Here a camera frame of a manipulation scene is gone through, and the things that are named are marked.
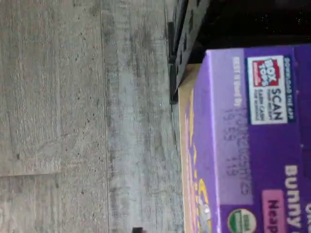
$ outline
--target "white label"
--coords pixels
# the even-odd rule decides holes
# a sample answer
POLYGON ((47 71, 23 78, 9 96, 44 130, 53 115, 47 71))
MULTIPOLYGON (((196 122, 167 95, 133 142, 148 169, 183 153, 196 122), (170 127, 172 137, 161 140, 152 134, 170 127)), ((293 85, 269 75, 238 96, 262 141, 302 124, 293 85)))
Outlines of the white label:
POLYGON ((247 67, 251 124, 288 123, 284 56, 249 57, 247 67))

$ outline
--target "box tops logo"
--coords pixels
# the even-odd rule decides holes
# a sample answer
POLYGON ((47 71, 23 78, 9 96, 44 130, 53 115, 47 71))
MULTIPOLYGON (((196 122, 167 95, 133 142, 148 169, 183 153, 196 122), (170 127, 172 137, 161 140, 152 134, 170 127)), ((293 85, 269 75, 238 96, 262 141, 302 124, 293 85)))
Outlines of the box tops logo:
POLYGON ((277 59, 253 61, 254 86, 278 86, 280 67, 277 59))

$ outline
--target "snack box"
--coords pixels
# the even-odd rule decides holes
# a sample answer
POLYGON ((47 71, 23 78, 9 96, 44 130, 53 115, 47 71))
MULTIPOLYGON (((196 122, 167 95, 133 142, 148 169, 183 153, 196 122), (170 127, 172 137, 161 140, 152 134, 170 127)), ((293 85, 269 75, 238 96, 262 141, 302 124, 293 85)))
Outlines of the snack box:
POLYGON ((208 50, 184 123, 191 233, 311 233, 311 45, 208 50))

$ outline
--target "black rack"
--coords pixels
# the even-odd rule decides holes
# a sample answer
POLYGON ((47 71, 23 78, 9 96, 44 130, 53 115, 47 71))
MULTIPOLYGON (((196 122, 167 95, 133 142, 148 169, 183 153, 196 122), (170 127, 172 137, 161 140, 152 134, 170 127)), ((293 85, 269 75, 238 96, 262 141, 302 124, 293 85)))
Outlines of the black rack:
POLYGON ((133 227, 132 233, 144 233, 144 229, 142 227, 133 227))
POLYGON ((177 0, 168 23, 171 102, 186 65, 206 49, 301 44, 311 41, 309 0, 177 0))

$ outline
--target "cardboard box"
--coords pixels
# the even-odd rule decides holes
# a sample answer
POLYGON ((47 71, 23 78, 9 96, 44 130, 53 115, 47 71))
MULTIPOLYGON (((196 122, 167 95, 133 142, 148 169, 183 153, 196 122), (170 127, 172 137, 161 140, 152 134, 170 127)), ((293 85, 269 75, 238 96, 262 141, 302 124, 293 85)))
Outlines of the cardboard box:
POLYGON ((180 129, 180 153, 181 153, 181 168, 182 168, 182 186, 183 186, 183 201, 184 201, 184 223, 185 233, 191 233, 190 229, 190 203, 188 193, 190 191, 190 180, 187 174, 187 160, 189 159, 186 152, 186 107, 189 103, 189 97, 195 84, 201 64, 187 65, 185 75, 186 79, 178 88, 178 107, 179 107, 179 129, 180 129))
POLYGON ((181 117, 186 232, 311 233, 310 54, 206 52, 181 117))

